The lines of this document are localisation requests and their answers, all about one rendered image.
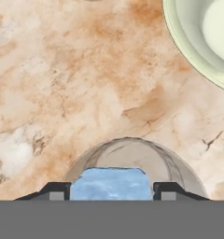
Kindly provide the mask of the light blue ice cube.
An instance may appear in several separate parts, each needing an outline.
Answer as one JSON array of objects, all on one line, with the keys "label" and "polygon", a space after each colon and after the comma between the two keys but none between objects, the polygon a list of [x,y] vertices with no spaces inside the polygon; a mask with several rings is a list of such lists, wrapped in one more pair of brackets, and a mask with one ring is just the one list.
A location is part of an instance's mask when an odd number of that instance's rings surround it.
[{"label": "light blue ice cube", "polygon": [[147,201],[151,189],[138,168],[89,168],[70,187],[71,201]]}]

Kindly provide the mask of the pale green ice bowl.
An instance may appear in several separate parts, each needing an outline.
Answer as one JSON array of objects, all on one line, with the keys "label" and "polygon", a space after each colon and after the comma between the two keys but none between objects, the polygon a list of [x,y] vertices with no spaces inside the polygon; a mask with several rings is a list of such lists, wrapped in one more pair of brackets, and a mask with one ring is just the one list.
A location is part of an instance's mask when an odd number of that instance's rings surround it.
[{"label": "pale green ice bowl", "polygon": [[168,31],[186,60],[224,90],[224,60],[207,45],[203,16],[215,0],[162,0]]}]

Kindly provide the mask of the clear glass cup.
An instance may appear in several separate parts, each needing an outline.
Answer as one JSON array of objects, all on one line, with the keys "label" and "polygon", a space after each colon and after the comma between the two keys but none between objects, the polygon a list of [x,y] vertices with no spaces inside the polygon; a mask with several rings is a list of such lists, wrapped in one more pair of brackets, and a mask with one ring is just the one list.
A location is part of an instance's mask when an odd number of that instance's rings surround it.
[{"label": "clear glass cup", "polygon": [[139,168],[150,184],[176,182],[185,191],[208,197],[203,182],[184,160],[171,149],[142,138],[117,138],[88,149],[71,164],[63,179],[75,181],[95,167]]}]

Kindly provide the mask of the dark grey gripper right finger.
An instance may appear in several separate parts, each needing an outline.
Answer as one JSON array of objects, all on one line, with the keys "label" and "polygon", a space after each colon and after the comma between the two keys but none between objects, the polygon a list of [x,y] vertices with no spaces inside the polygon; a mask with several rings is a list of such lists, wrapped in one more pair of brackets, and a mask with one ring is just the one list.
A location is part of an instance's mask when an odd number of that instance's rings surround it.
[{"label": "dark grey gripper right finger", "polygon": [[185,191],[175,182],[154,182],[154,201],[208,201],[208,198]]}]

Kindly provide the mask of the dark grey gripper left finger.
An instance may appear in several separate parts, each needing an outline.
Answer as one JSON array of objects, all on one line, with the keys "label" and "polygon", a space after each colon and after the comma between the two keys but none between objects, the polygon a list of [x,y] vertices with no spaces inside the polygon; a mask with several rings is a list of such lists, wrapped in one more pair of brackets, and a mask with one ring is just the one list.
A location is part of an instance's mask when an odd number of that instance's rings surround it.
[{"label": "dark grey gripper left finger", "polygon": [[20,197],[22,200],[69,201],[71,182],[49,182],[40,191]]}]

